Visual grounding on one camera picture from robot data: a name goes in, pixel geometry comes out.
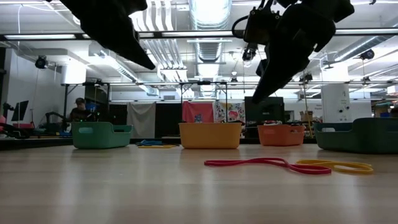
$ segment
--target black curtain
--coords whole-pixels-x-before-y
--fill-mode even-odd
[[[155,117],[155,138],[177,136],[181,122],[182,105],[180,103],[157,103]]]
[[[127,105],[109,105],[109,114],[113,118],[113,124],[127,124]]]

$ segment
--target yellow bin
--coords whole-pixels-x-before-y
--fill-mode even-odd
[[[181,144],[185,149],[236,149],[241,139],[241,123],[180,123]]]

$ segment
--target red rubber band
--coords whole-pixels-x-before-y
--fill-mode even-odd
[[[209,160],[205,161],[205,166],[235,166],[240,164],[272,164],[275,166],[286,167],[293,171],[302,174],[330,174],[331,169],[321,166],[311,166],[311,165],[299,165],[299,164],[289,164],[285,159],[282,158],[257,158],[248,160]]]

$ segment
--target plastic bin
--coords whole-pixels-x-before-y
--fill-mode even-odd
[[[315,123],[318,146],[332,151],[398,154],[398,118],[359,118],[353,123]]]
[[[110,149],[130,144],[132,126],[109,122],[72,123],[73,145],[78,149]]]
[[[236,149],[241,123],[180,123],[181,145],[185,149]]]
[[[263,146],[298,146],[304,141],[304,126],[259,125],[259,139]]]

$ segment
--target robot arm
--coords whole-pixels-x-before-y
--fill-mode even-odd
[[[261,76],[253,95],[253,102],[285,86],[298,72],[309,64],[308,57],[319,52],[336,32],[335,22],[354,13],[349,0],[277,0],[286,8],[283,15],[271,11],[274,0],[261,1],[257,9],[238,19],[233,25],[235,37],[247,43],[265,45],[267,59],[257,69]],[[234,31],[236,24],[247,19],[243,34]]]
[[[139,45],[129,15],[147,8],[146,0],[61,0],[80,26],[104,48],[148,69],[155,65]]]

